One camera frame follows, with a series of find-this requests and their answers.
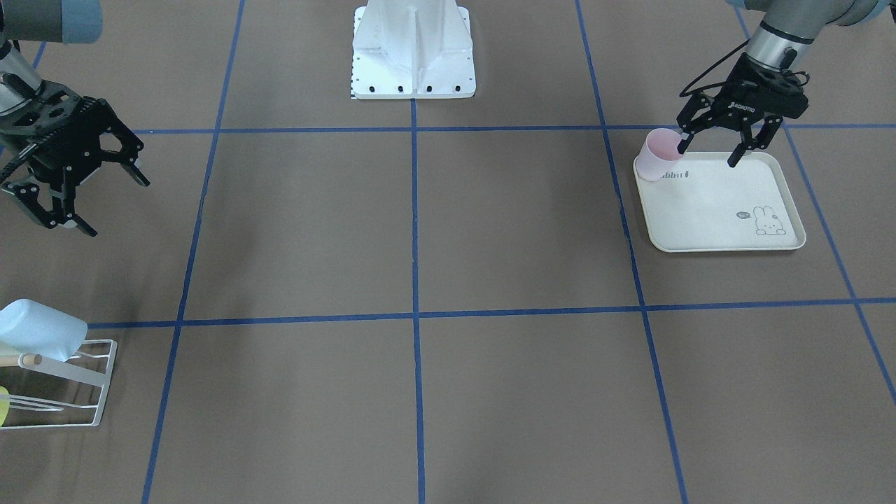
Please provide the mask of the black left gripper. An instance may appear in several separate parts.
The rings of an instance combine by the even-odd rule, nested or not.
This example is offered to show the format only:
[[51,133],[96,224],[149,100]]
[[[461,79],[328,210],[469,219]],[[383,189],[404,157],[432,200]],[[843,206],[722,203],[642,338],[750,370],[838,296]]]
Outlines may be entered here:
[[[695,135],[719,127],[729,113],[739,113],[731,124],[741,140],[727,158],[727,166],[735,168],[746,153],[767,149],[783,118],[798,119],[809,108],[804,94],[808,81],[803,71],[768,68],[742,53],[721,87],[721,100],[695,92],[685,102],[675,119],[681,130],[676,150],[685,154]],[[764,124],[754,135],[752,126],[759,119]]]

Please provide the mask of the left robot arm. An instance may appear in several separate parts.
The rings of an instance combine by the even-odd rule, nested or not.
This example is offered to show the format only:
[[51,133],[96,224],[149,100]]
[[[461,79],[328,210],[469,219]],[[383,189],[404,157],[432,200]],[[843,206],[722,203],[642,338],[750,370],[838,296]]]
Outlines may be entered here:
[[[749,41],[721,57],[685,86],[687,102],[676,117],[685,154],[695,135],[711,128],[736,132],[740,141],[727,165],[734,168],[748,152],[764,150],[784,119],[798,119],[809,108],[804,86],[809,74],[797,67],[828,25],[848,27],[871,20],[893,1],[733,1],[733,6],[764,13]],[[710,70],[737,61],[723,82],[697,87]]]

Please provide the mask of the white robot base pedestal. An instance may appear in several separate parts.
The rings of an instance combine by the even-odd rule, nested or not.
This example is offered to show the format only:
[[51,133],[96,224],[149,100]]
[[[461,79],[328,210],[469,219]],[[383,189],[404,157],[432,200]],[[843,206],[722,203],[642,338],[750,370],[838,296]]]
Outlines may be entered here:
[[475,96],[467,8],[455,1],[369,1],[353,22],[352,99]]

